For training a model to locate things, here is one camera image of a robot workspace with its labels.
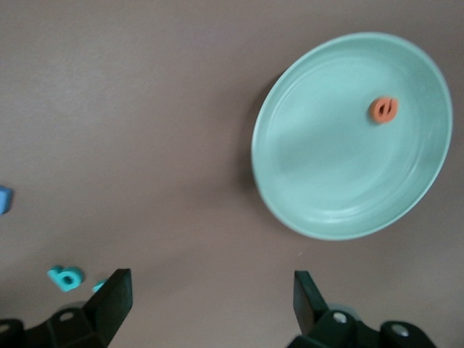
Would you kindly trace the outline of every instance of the teal letter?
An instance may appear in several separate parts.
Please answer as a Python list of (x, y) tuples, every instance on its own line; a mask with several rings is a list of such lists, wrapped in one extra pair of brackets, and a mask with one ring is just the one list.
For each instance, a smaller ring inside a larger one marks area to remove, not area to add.
[(82, 284), (84, 279), (84, 274), (77, 267), (61, 268), (60, 266), (55, 266), (47, 274), (63, 292), (77, 288)]
[(92, 290), (94, 292), (97, 292), (98, 290), (100, 290), (100, 288), (103, 286), (103, 284), (105, 284), (105, 282), (107, 281), (107, 279), (104, 279), (103, 281), (99, 281), (93, 288)]

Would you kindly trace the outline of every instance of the screw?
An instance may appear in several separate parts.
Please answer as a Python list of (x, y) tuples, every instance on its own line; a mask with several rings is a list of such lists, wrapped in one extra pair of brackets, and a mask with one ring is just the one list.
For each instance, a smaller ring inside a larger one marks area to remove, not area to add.
[(71, 319), (74, 316), (73, 312), (66, 312), (60, 315), (59, 321), (66, 321)]
[(3, 324), (0, 325), (0, 334), (7, 332), (9, 330), (9, 325), (8, 324)]
[(391, 329), (398, 336), (401, 336), (401, 337), (408, 337), (409, 336), (409, 331), (403, 325), (393, 324), (391, 326)]
[(333, 314), (333, 319), (338, 323), (338, 324), (346, 324), (348, 323), (348, 318), (346, 317), (345, 314), (340, 313), (340, 312), (335, 312)]

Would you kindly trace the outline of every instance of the light green plate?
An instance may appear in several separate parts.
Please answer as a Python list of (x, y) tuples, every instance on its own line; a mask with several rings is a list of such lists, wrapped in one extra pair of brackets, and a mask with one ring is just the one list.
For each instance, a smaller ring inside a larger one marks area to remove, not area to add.
[[(368, 114), (399, 100), (384, 124)], [(365, 236), (422, 198), (450, 144), (447, 84), (414, 44), (383, 33), (342, 36), (298, 59), (257, 118), (252, 164), (261, 196), (291, 229), (318, 239)]]

